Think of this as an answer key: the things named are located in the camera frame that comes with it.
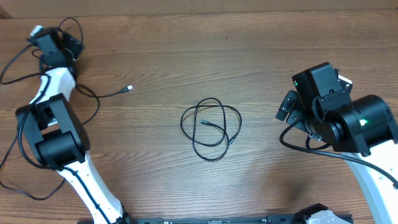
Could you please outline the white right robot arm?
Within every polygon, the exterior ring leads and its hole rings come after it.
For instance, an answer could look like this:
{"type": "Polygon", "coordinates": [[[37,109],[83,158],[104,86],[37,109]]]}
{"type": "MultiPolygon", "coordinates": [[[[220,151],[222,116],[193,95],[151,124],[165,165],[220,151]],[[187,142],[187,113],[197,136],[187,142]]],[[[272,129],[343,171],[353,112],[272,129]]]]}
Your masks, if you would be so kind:
{"type": "Polygon", "coordinates": [[[328,62],[292,76],[276,118],[287,148],[344,160],[376,223],[397,223],[397,122],[379,96],[352,100],[351,80],[328,62]]]}

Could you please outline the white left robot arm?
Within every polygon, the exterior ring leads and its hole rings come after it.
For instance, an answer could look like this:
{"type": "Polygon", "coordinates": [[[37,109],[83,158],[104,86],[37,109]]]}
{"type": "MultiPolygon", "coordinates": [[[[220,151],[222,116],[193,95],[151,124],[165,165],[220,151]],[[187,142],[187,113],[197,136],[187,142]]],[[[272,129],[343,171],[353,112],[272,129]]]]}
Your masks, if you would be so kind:
{"type": "Polygon", "coordinates": [[[42,51],[41,85],[35,98],[16,111],[18,143],[22,138],[29,143],[33,166],[54,170],[70,183],[93,223],[129,223],[122,203],[96,170],[87,132],[69,104],[82,43],[58,27],[42,26],[32,30],[29,42],[42,51]]]}

